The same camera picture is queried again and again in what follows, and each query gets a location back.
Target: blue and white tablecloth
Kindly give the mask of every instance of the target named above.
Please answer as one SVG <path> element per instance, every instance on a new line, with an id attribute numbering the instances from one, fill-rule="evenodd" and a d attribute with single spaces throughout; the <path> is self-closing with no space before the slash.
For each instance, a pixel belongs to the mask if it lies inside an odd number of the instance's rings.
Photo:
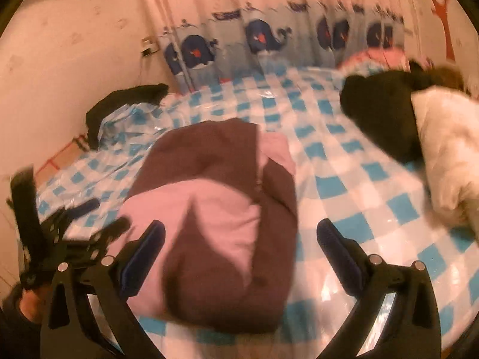
<path id="1" fill-rule="evenodd" d="M 364 65 L 363 74 L 378 70 Z M 338 71 L 288 69 L 211 86 L 161 107 L 123 107 L 101 129 L 99 152 L 84 155 L 39 189 L 45 218 L 63 204 L 98 197 L 100 208 L 75 222 L 71 237 L 89 237 L 116 218 L 149 148 L 167 131 L 205 120 L 240 117 L 280 130 L 296 162 L 299 237 L 295 281 L 280 328 L 267 336 L 232 336 L 140 318 L 168 359 L 315 358 L 334 336 L 354 299 L 347 296 L 316 242 L 329 217 L 368 254 L 409 266 L 424 261 L 440 311 L 442 346 L 451 345 L 479 309 L 479 247 L 468 228 L 445 228 L 435 217 L 422 166 L 401 166 L 370 143 L 339 106 Z M 363 350 L 372 348 L 392 298 Z"/>

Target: curtain fold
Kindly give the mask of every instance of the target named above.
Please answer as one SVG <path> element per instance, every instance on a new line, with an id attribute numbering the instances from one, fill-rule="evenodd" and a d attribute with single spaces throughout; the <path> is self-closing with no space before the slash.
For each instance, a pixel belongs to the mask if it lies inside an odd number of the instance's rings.
<path id="1" fill-rule="evenodd" d="M 400 0 L 146 0 L 182 93 L 404 48 Z"/>

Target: person's hand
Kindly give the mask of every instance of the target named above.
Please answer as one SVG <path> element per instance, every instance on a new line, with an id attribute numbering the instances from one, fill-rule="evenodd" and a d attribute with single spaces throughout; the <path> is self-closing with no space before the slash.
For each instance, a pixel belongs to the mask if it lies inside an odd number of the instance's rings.
<path id="1" fill-rule="evenodd" d="M 43 285 L 33 290 L 23 290 L 18 307 L 28 320 L 35 324 L 41 324 L 50 291 L 50 285 Z"/>

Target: red tree decal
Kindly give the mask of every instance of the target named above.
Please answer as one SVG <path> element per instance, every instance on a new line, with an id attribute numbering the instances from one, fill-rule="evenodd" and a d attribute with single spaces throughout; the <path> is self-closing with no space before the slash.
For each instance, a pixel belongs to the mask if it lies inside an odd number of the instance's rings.
<path id="1" fill-rule="evenodd" d="M 431 9 L 439 19 L 441 19 L 442 26 L 444 27 L 444 35 L 446 37 L 446 58 L 451 61 L 456 61 L 454 55 L 454 48 L 452 47 L 451 31 L 449 29 L 449 21 L 447 20 L 447 3 L 449 0 L 444 0 L 443 4 L 440 4 L 437 0 L 432 0 L 434 8 Z"/>

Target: black cloth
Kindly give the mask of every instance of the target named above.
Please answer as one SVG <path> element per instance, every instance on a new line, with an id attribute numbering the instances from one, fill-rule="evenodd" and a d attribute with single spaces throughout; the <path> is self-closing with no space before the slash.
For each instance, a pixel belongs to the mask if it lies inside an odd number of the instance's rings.
<path id="1" fill-rule="evenodd" d="M 143 85 L 130 89 L 116 90 L 99 101 L 87 112 L 86 124 L 88 127 L 88 144 L 91 149 L 98 149 L 98 132 L 101 121 L 123 105 L 148 104 L 159 105 L 168 94 L 168 85 Z"/>
<path id="2" fill-rule="evenodd" d="M 341 92 L 341 109 L 374 144 L 406 163 L 422 157 L 411 93 L 440 84 L 421 69 L 351 75 Z"/>
<path id="3" fill-rule="evenodd" d="M 40 359 L 39 324 L 29 321 L 18 308 L 20 284 L 3 300 L 0 311 L 0 358 Z"/>

